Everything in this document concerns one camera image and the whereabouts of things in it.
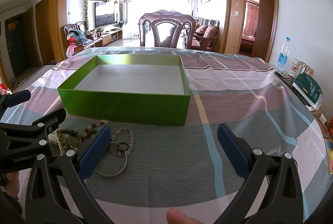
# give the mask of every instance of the tiled floor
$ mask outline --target tiled floor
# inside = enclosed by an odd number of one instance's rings
[[[140,46],[140,39],[119,39],[105,46]],[[154,47],[154,36],[152,33],[148,33],[146,35],[145,46]],[[179,37],[177,48],[185,48],[184,39],[182,36]]]
[[[24,91],[27,87],[29,87],[32,83],[34,83],[38,78],[43,76],[48,70],[52,69],[54,65],[45,65],[42,67],[30,67],[25,70],[22,75],[25,78],[25,82],[17,87],[12,92]]]

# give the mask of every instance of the plaid tablecloth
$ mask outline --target plaid tablecloth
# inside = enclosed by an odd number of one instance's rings
[[[191,99],[181,127],[108,122],[113,131],[129,127],[136,138],[124,172],[111,178],[95,172],[86,182],[114,222],[166,223],[166,211],[178,207],[193,218],[213,223],[243,183],[217,140],[216,131],[223,122],[266,154],[292,152],[304,192],[304,219],[314,211],[332,182],[320,128],[299,99],[274,77],[272,68],[259,59],[169,48],[90,48],[46,72],[28,88],[31,100],[7,110],[1,121],[31,124],[63,107],[57,87],[66,78],[95,55],[119,53],[180,55]],[[83,132],[96,122],[68,114],[60,128]],[[120,135],[117,141],[128,138]],[[106,152],[98,169],[112,174],[122,161]],[[28,176],[29,170],[20,174],[22,204]],[[60,183],[69,207],[80,214],[64,181]],[[266,187],[264,180],[249,215],[257,211]]]

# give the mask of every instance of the ivy vine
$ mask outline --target ivy vine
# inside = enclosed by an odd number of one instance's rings
[[[89,30],[89,21],[88,21],[88,0],[84,0],[84,21],[87,24],[87,30]]]

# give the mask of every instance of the silver bangle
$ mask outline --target silver bangle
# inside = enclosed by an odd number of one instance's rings
[[[99,172],[97,169],[95,169],[95,171],[96,171],[98,174],[100,174],[100,175],[102,175],[102,176],[104,176],[104,177],[113,177],[113,176],[117,176],[118,174],[120,174],[120,173],[124,170],[124,168],[126,167],[126,164],[127,164],[127,154],[126,154],[125,149],[124,149],[120,144],[118,144],[118,143],[115,143],[115,142],[112,142],[112,141],[111,141],[110,144],[116,144],[116,145],[120,146],[120,147],[123,149],[123,151],[124,151],[124,153],[125,153],[125,156],[126,156],[126,161],[125,161],[125,165],[124,165],[124,167],[121,169],[121,171],[118,172],[118,173],[116,173],[116,174],[105,175],[105,174],[102,174],[101,172]]]

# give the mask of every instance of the open cardboard box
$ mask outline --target open cardboard box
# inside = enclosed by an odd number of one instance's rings
[[[184,125],[190,100],[178,55],[98,55],[58,92],[70,114],[141,124]]]

